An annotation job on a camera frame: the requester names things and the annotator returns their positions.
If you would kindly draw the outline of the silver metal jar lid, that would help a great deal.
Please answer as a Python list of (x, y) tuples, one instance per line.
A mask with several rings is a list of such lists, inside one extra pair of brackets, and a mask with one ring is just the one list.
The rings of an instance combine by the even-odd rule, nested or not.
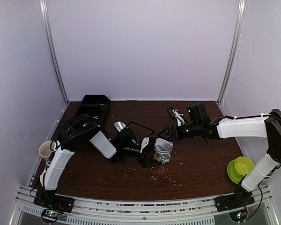
[(154, 150), (161, 154), (168, 154), (173, 150), (173, 143), (162, 138), (157, 138)]

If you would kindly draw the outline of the clear plastic jar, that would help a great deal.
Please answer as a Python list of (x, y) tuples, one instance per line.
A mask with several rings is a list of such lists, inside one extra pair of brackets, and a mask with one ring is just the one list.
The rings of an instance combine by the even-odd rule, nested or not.
[(160, 146), (154, 147), (153, 159), (166, 165), (170, 162), (172, 149), (165, 149)]

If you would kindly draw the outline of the silver metal scoop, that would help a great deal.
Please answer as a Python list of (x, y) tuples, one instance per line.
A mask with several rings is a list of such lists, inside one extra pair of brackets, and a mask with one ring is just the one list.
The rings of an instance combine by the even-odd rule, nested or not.
[(117, 121), (114, 123), (114, 127), (118, 132), (121, 132), (124, 128), (126, 128), (126, 124), (121, 121)]

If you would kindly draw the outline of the black three-compartment candy tray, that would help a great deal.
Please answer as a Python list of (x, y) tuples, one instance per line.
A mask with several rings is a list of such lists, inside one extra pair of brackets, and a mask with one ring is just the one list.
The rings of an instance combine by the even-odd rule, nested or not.
[(75, 116), (86, 113), (105, 130), (105, 122), (110, 104), (111, 100), (105, 95), (87, 94), (82, 99)]

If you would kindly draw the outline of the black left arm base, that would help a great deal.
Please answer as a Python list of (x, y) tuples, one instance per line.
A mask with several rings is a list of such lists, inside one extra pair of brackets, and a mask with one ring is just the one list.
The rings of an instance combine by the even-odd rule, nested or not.
[(73, 198), (56, 195), (56, 191), (45, 190), (40, 182), (36, 184), (36, 191), (33, 203), (44, 208), (40, 217), (46, 224), (51, 225), (65, 212), (72, 212)]

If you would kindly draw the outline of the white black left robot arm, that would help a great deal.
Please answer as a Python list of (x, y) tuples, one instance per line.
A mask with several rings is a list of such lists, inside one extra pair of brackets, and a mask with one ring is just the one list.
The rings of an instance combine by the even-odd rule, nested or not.
[[(131, 124), (147, 129), (150, 134), (140, 142), (137, 141), (133, 130), (129, 128)], [(118, 162), (124, 156), (137, 157), (141, 164), (147, 163), (146, 152), (156, 143), (156, 138), (152, 136), (154, 130), (136, 122), (129, 122), (127, 125), (118, 121), (114, 123), (114, 127), (118, 134), (110, 140), (97, 120), (87, 114), (76, 116), (60, 125), (56, 146), (49, 146), (52, 153), (39, 178), (44, 189), (39, 199), (47, 208), (54, 208), (58, 204), (57, 196), (50, 191), (57, 189), (59, 179), (72, 155), (87, 143), (91, 143), (112, 163)]]

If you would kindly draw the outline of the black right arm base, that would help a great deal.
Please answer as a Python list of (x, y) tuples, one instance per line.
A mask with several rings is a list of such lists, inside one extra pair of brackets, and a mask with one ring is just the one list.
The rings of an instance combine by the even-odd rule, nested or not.
[(214, 200), (217, 211), (229, 211), (229, 217), (233, 222), (243, 223), (249, 216), (248, 205), (255, 203), (252, 192), (246, 191), (238, 185), (234, 193), (220, 195)]

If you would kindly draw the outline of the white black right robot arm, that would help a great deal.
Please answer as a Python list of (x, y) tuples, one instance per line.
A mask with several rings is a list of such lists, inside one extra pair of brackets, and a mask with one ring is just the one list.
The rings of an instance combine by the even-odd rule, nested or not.
[(189, 121), (174, 107), (167, 113), (175, 124), (165, 127), (158, 137), (169, 142), (201, 136), (209, 140), (249, 139), (263, 142), (267, 147), (255, 167), (244, 176), (238, 190), (231, 196), (235, 207), (242, 206), (248, 199), (248, 192), (257, 188), (271, 173), (281, 165), (281, 110), (273, 109), (268, 113), (251, 116), (221, 116), (211, 119), (202, 102), (194, 102), (186, 107)]

